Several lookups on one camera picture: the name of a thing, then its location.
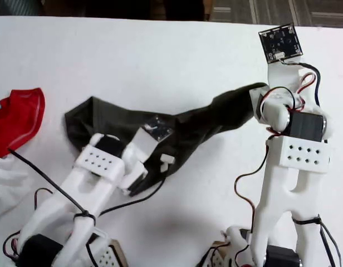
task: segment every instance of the small white block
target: small white block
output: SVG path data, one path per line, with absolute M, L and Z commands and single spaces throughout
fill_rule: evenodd
M 174 164 L 175 163 L 175 157 L 169 156 L 167 154 L 162 154 L 161 157 L 160 157 L 160 160 L 162 162 L 166 162 L 168 164 Z
M 160 165 L 160 172 L 166 172 L 169 168 L 168 163 L 163 163 L 162 165 Z

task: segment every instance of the tiled floor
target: tiled floor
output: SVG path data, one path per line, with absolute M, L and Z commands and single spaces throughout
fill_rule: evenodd
M 343 0 L 214 0 L 210 20 L 343 28 Z

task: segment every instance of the black zip tie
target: black zip tie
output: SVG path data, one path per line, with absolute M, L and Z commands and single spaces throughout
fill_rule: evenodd
M 90 217 L 94 220 L 94 226 L 96 226 L 96 217 L 90 214 L 87 210 L 84 210 L 82 213 L 75 214 L 73 219 L 75 220 L 76 217 Z
M 298 221 L 294 218 L 292 218 L 293 222 L 295 224 L 299 224 L 299 225 L 306 225 L 306 224 L 321 224 L 321 218 L 320 216 L 318 217 L 315 217 L 313 219 L 310 219 L 310 220 L 305 220 L 305 221 Z

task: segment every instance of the circuit board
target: circuit board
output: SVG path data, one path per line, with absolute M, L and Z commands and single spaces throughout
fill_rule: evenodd
M 268 64 L 303 55 L 294 24 L 259 32 Z

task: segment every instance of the white surface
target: white surface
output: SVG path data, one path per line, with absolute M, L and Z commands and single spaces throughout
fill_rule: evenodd
M 46 96 L 41 129 L 19 152 L 61 182 L 77 155 L 66 138 L 63 114 L 91 95 L 125 108 L 174 114 L 207 105 L 239 86 L 266 82 L 258 31 L 268 28 L 0 17 L 0 98 L 11 89 L 34 87 Z M 334 155 L 320 210 L 343 256 L 343 29 L 297 28 L 297 33 L 306 61 L 322 73 L 319 97 L 334 118 L 335 133 L 329 140 Z M 194 266 L 213 240 L 222 240 L 220 230 L 250 226 L 250 207 L 236 197 L 233 183 L 261 163 L 267 136 L 264 126 L 252 119 L 239 130 L 212 137 L 152 199 L 106 214 L 97 226 L 119 240 L 130 266 Z M 27 166 L 19 163 L 17 169 L 27 170 L 35 187 L 46 184 Z M 262 175 L 245 178 L 240 192 L 258 202 Z M 128 200 L 116 192 L 109 206 Z M 0 266 L 3 240 L 32 213 L 31 194 L 0 217 Z M 294 247 L 291 225 L 284 216 L 277 232 L 281 244 Z M 328 266 L 321 246 L 316 261 Z

